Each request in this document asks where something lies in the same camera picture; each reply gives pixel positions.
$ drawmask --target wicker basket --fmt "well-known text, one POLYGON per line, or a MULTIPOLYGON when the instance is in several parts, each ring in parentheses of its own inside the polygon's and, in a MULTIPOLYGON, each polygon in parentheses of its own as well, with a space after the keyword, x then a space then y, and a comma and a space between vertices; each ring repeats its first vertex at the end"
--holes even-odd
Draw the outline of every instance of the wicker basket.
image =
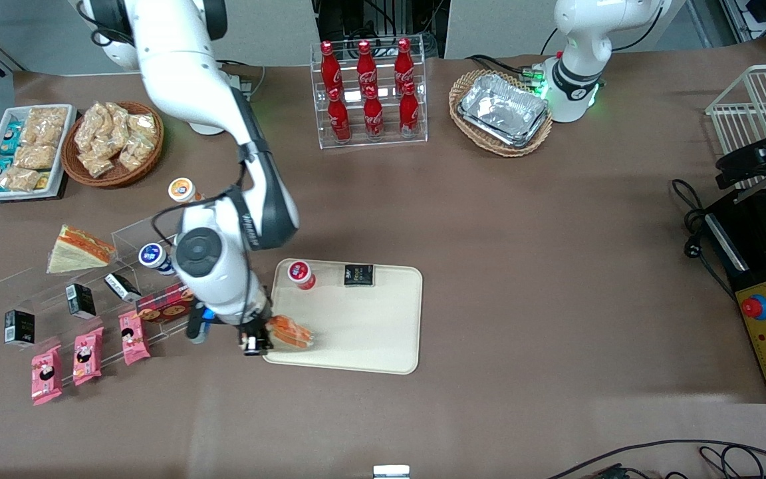
POLYGON ((474 70, 474 72, 466 73, 456 82, 453 82, 453 87, 451 87, 451 91, 447 94, 447 106, 449 107, 451 118, 457 127, 459 127, 460 130, 472 140, 472 142, 475 142, 476 145, 480 146, 480 148, 507 158, 525 156, 537 149, 537 147, 544 142, 545 137, 548 136, 549 131, 551 131, 551 113, 549 113, 548 118, 546 118, 541 125, 540 130, 534 134, 534 137, 525 148, 511 148, 510 146, 505 145, 505 143, 498 138, 486 133, 470 122, 465 121, 465 119, 460 117, 459 113, 457 113, 457 104, 463 97, 465 97, 465 94, 468 93, 475 80, 481 75, 487 75, 489 73, 495 73, 501 76, 501 78, 507 80, 514 86, 526 88, 525 84, 514 79, 507 73, 493 72, 492 70, 474 70))
POLYGON ((146 176, 158 163, 158 158, 162 155, 162 143, 164 143, 164 123, 162 117, 149 106, 141 103, 135 103, 134 101, 118 101, 119 106, 126 109, 127 112, 133 115, 143 115, 145 113, 152 113, 152 118, 156 119, 156 131, 158 137, 156 138, 156 148, 152 150, 151 154, 147 156, 144 163, 140 167, 137 167, 133 172, 126 169, 125 166, 120 164, 119 161, 115 161, 119 154, 112 157, 114 168, 108 172, 103 173, 102 176, 94 178, 88 173, 88 170, 82 165, 82 162, 78 159, 78 146, 76 145, 76 131, 82 124, 82 118, 76 120, 70 131, 66 134, 64 139, 63 151, 61 152, 61 164, 64 166, 64 171, 73 180, 87 185, 88 187, 97 188, 121 188, 128 186, 139 179, 146 176))

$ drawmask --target red cup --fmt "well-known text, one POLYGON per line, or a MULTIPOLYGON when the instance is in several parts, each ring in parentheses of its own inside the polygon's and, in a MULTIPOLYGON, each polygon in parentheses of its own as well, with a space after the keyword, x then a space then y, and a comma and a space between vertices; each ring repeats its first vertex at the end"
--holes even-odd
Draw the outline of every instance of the red cup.
POLYGON ((315 285, 313 269, 306 261, 295 261, 289 265, 289 279, 301 290, 308 290, 315 285))

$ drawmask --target black package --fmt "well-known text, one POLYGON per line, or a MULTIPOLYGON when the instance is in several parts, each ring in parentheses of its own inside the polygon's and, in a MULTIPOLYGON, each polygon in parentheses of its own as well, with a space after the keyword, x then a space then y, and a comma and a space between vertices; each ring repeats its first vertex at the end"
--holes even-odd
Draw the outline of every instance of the black package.
POLYGON ((5 313, 5 344, 34 345, 34 315, 13 309, 5 313))
POLYGON ((76 318, 93 319, 96 317, 94 295, 87 286, 79 284, 67 286, 66 303, 70 307, 70 314, 76 318))
POLYGON ((345 286, 373 286, 373 264, 346 264, 344 265, 345 286))
POLYGON ((115 275, 115 273, 107 275, 106 284, 114 291, 114 294, 118 295, 126 303, 134 304, 134 302, 140 299, 140 292, 134 288, 132 283, 128 282, 128 279, 121 275, 115 275))

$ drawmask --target pink snack package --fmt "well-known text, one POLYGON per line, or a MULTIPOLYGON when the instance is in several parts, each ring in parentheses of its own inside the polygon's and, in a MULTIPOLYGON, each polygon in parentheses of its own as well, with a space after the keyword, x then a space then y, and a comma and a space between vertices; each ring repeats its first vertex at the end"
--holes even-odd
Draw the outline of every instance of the pink snack package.
POLYGON ((72 354, 72 381, 76 386, 102 376, 102 330, 98 327, 76 336, 72 354))
POLYGON ((136 311, 123 313, 120 319, 120 336, 122 337, 122 358, 126 365, 134 361, 150 357, 144 339, 144 328, 140 323, 140 316, 136 311))
POLYGON ((58 343, 31 360, 31 400, 35 406, 61 395, 61 358, 58 357, 60 348, 61 344, 58 343))

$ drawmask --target brown tabletop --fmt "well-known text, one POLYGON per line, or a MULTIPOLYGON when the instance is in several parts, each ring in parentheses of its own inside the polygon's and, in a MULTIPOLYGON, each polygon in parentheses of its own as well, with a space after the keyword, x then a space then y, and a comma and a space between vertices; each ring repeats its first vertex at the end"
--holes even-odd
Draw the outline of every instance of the brown tabletop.
MULTIPOLYGON (((31 406, 31 354, 2 345, 0 318, 0 476, 368 477, 404 463, 414 477, 541 477, 644 440, 766 447, 741 319, 682 254, 684 206, 668 193, 682 177, 717 197, 703 109, 757 63, 766 42, 615 55, 587 115, 516 160, 476 148, 447 115, 468 61, 429 63, 428 144, 326 152, 308 69, 270 68, 255 110, 301 230, 253 267, 265 283, 284 257, 417 267, 418 369, 271 365, 215 329, 31 406)), ((19 73, 15 85, 19 105, 148 101, 138 75, 19 73)), ((42 264, 65 222, 109 234, 168 206, 176 176, 204 194, 236 177, 227 134, 164 120, 164 158, 136 185, 70 182, 60 201, 0 204, 0 279, 42 264)), ((692 446, 617 460, 703 472, 692 446)))

